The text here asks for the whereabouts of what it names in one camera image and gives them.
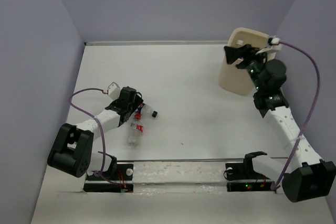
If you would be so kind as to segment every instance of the gray wall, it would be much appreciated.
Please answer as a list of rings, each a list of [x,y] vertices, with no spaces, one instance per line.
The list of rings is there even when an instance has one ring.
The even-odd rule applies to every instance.
[[[321,71],[321,93],[306,137],[326,161],[336,163],[336,0],[296,0],[278,34],[311,53]],[[316,88],[316,75],[310,61],[300,53],[284,49],[279,56],[288,67],[284,92],[293,115],[302,125]],[[336,185],[328,197],[336,217]]]
[[[294,0],[62,0],[84,41],[224,40],[274,34]]]
[[[30,223],[83,43],[61,0],[0,6],[0,222]]]

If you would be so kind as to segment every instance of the beige bin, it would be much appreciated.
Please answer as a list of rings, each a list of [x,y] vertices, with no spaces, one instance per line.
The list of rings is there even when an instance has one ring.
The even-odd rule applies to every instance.
[[[268,35],[259,31],[247,28],[237,28],[231,34],[227,43],[229,47],[241,47],[251,44],[253,47],[264,48],[267,46]],[[275,54],[268,56],[268,60],[274,59]],[[222,68],[219,73],[218,84],[230,92],[248,95],[254,87],[250,76],[245,69],[237,69],[236,65],[242,60],[236,60],[232,65],[226,63],[224,58]]]

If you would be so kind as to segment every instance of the black bottle cap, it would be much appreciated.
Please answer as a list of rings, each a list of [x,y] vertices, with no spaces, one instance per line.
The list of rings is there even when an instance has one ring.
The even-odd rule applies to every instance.
[[[154,111],[153,114],[152,114],[152,117],[157,117],[157,111]]]

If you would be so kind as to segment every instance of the white table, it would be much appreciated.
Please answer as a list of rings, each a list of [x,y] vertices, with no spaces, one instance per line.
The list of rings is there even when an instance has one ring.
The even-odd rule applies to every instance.
[[[137,148],[127,146],[127,125],[106,133],[107,152],[118,160],[231,159],[252,151],[285,157],[252,97],[217,84],[223,59],[219,44],[87,46],[76,91],[115,81],[139,90],[159,112],[157,120],[143,120]],[[73,102],[97,114],[110,100],[90,91]],[[70,109],[69,123],[86,119]],[[100,149],[96,140],[94,151]],[[211,190],[181,185],[150,193],[85,193],[83,182],[48,167],[32,223],[333,223],[324,198],[293,204],[283,194],[228,193],[225,184]]]

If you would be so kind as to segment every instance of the transparent plastic bottle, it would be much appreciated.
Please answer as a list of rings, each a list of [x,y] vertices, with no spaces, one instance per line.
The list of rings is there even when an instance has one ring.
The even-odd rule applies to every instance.
[[[144,118],[156,118],[157,112],[152,109],[149,105],[145,103],[141,103],[141,105],[138,108],[138,112],[143,116]]]
[[[143,134],[143,125],[140,122],[141,114],[136,113],[131,121],[127,143],[129,145],[138,145]]]

